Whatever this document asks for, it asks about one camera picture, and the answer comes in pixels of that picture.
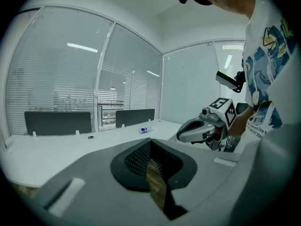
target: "window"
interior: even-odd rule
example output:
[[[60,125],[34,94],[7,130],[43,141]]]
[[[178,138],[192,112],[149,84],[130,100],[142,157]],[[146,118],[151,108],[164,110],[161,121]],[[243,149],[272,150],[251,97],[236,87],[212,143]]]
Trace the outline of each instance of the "window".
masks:
[[[161,119],[183,124],[219,97],[212,43],[164,55]]]
[[[25,111],[90,112],[104,41],[112,25],[103,17],[45,7],[23,34],[6,88],[10,134],[26,134]]]
[[[162,54],[116,25],[100,74],[99,129],[113,128],[117,110],[155,109],[158,118]]]
[[[214,42],[219,71],[234,79],[237,72],[243,71],[241,62],[243,59],[244,41]],[[246,85],[240,93],[236,93],[228,87],[221,85],[221,97],[231,98],[234,106],[237,103],[245,103]]]
[[[24,34],[28,23],[37,14],[37,12],[38,11],[33,10],[16,15],[2,38],[0,47],[0,90],[2,92],[5,91],[6,88],[9,65],[15,52],[16,45]],[[3,95],[0,96],[0,108],[0,127],[4,138],[8,138],[10,135],[7,120],[6,117],[4,117],[6,105],[5,97]]]

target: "desk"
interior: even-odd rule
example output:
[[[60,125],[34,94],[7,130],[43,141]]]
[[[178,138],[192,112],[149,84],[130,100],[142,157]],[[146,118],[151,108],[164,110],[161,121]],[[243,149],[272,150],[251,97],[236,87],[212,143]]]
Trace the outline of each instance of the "desk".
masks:
[[[156,130],[138,133],[140,128],[149,126],[154,126]],[[8,149],[0,153],[0,164],[9,181],[23,186],[41,187],[55,174],[88,153],[148,137],[169,140],[180,126],[155,120],[79,136],[34,138],[12,135],[6,141]],[[88,139],[89,136],[94,136],[94,139]]]

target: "man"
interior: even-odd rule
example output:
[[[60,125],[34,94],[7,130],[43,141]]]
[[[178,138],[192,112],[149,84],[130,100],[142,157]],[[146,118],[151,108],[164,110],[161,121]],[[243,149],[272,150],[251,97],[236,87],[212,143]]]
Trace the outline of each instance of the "man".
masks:
[[[260,140],[282,125],[278,111],[269,100],[267,89],[273,86],[283,68],[299,50],[294,33],[271,0],[197,0],[249,18],[243,55],[246,75],[246,102],[250,107],[237,116],[230,136],[242,136],[235,149],[242,153],[248,142]]]

